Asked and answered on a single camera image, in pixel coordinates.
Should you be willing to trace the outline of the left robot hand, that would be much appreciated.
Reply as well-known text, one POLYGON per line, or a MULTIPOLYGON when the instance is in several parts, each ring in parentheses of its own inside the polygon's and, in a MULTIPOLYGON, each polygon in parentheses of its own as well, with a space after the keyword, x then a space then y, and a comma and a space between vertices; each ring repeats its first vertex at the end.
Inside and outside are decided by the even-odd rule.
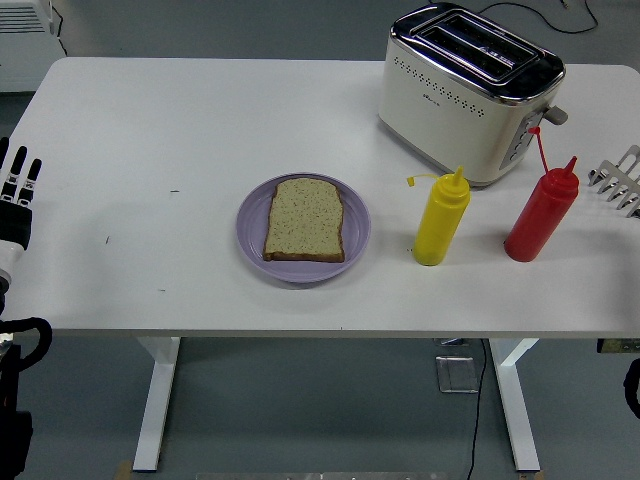
POLYGON ((28 149, 20 146, 1 178, 1 274, 9 279, 15 263, 26 252, 30 238, 33 213, 31 203, 42 168, 42 160, 35 158, 27 165, 28 149))

